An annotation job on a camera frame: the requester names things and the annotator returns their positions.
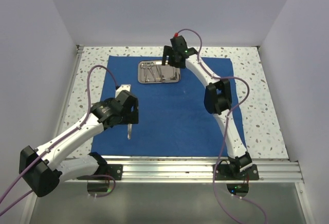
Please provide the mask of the steel forceps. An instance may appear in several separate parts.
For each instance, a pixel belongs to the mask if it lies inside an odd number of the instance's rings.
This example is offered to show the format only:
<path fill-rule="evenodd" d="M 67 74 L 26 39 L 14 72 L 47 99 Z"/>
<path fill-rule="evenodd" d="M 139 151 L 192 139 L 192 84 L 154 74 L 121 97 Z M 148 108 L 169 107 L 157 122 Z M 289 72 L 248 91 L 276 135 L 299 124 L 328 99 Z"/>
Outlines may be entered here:
<path fill-rule="evenodd" d="M 130 140 L 131 137 L 132 137 L 132 127 L 133 125 L 132 124 L 128 124 L 127 125 L 127 138 Z"/>

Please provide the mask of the steel instrument tray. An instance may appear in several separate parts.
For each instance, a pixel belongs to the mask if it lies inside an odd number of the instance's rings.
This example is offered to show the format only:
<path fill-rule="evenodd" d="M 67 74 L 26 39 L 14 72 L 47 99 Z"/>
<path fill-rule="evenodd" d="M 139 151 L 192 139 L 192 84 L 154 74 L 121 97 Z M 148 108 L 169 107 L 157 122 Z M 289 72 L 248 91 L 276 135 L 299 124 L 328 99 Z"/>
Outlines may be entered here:
<path fill-rule="evenodd" d="M 181 74 L 179 68 L 162 65 L 161 60 L 141 61 L 138 64 L 137 78 L 141 84 L 177 83 Z"/>

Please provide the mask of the blue surgical cloth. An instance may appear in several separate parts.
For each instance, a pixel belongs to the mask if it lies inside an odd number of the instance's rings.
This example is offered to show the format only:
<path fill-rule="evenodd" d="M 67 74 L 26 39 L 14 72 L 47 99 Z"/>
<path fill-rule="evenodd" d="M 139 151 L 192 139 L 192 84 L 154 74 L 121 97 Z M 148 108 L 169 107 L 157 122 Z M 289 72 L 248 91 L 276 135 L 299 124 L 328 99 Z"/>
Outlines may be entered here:
<path fill-rule="evenodd" d="M 104 80 L 101 100 L 114 96 L 114 82 L 130 84 L 139 102 L 139 122 L 128 136 L 126 125 L 108 128 L 93 138 L 92 151 L 108 156 L 226 156 L 223 135 L 204 107 L 205 89 L 188 69 L 177 83 L 141 84 L 142 57 L 108 59 L 111 71 Z"/>

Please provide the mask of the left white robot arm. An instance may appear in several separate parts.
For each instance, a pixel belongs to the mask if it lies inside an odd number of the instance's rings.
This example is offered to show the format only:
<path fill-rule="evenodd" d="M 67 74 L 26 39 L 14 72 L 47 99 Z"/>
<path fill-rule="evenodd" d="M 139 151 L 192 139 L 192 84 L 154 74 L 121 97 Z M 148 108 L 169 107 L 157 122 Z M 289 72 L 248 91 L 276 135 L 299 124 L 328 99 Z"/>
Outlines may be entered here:
<path fill-rule="evenodd" d="M 40 145 L 30 146 L 20 152 L 19 173 L 38 196 L 51 193 L 60 183 L 80 177 L 104 179 L 108 175 L 108 164 L 98 153 L 67 160 L 67 156 L 87 140 L 116 125 L 138 124 L 138 98 L 131 93 L 131 85 L 123 84 L 114 98 L 95 103 L 89 114 L 76 124 Z"/>

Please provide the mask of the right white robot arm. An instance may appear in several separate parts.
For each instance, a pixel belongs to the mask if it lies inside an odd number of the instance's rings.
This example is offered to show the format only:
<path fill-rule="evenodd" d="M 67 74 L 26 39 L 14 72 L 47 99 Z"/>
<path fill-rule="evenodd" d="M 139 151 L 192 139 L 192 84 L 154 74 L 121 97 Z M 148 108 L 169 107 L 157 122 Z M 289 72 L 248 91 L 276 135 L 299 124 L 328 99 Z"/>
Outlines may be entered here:
<path fill-rule="evenodd" d="M 171 46 L 164 46 L 162 65 L 190 70 L 205 88 L 204 106 L 217 121 L 227 148 L 228 169 L 231 177 L 241 179 L 252 166 L 250 154 L 239 134 L 233 118 L 230 80 L 220 77 L 201 59 L 199 51 L 189 48 L 183 36 L 175 33 Z"/>

